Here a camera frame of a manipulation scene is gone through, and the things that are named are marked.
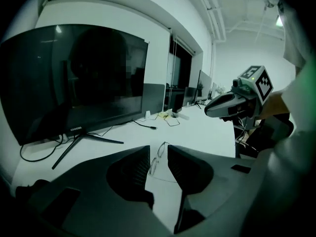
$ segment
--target white desk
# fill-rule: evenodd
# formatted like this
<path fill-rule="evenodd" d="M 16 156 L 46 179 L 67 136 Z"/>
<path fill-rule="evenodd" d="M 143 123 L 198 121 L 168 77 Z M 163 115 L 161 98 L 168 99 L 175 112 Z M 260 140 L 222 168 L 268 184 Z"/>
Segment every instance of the white desk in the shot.
<path fill-rule="evenodd" d="M 52 170 L 52 166 L 72 142 L 59 146 L 49 158 L 39 162 L 20 160 L 15 171 L 11 193 L 15 194 L 17 186 L 33 185 L 38 179 L 52 181 L 75 165 L 93 158 L 99 158 L 144 145 L 151 147 L 151 160 L 156 156 L 159 146 L 164 142 L 179 145 L 194 150 L 215 155 L 235 157 L 235 136 L 233 124 L 219 118 L 210 118 L 205 115 L 203 106 L 183 107 L 181 113 L 190 117 L 190 120 L 178 118 L 180 125 L 170 127 L 166 121 L 158 117 L 156 120 L 139 122 L 143 125 L 156 126 L 156 130 L 139 126 L 135 123 L 114 126 L 104 138 L 123 141 L 124 144 L 111 144 L 90 139 L 82 139 Z M 176 124 L 174 118 L 168 117 L 169 123 Z M 108 128 L 98 131 L 103 134 Z M 26 147 L 23 156 L 27 159 L 38 159 L 48 155 L 57 142 L 48 142 L 41 145 Z M 181 189 L 175 182 L 167 166 L 167 150 L 157 164 L 154 177 L 148 176 L 146 190 L 152 192 L 155 198 L 154 214 L 173 231 L 176 223 Z"/>

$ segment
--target eyeglasses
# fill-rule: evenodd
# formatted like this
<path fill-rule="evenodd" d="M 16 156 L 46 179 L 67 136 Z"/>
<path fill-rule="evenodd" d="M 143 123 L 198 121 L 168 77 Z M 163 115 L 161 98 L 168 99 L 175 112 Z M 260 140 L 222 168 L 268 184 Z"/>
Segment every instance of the eyeglasses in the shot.
<path fill-rule="evenodd" d="M 158 152 L 157 152 L 157 155 L 156 157 L 152 160 L 152 163 L 150 164 L 150 168 L 149 168 L 149 172 L 148 174 L 150 176 L 153 176 L 154 175 L 154 172 L 156 170 L 156 167 L 157 167 L 157 163 L 159 163 L 159 159 L 162 157 L 163 153 L 164 153 L 164 148 L 165 148 L 165 145 L 166 144 L 170 144 L 168 142 L 163 142 L 159 149 L 158 149 Z"/>

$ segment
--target person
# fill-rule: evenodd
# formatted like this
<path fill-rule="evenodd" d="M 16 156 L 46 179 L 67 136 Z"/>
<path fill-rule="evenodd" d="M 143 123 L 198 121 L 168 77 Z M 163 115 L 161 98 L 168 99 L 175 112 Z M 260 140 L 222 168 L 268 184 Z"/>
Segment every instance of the person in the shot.
<path fill-rule="evenodd" d="M 277 4 L 278 14 L 285 31 L 284 59 L 295 66 L 295 75 L 299 75 L 306 61 L 313 54 L 313 48 L 309 42 L 303 27 L 299 23 L 297 12 L 284 0 L 265 0 L 268 7 Z M 266 119 L 272 115 L 289 113 L 282 99 L 284 90 L 271 93 L 258 119 Z"/>

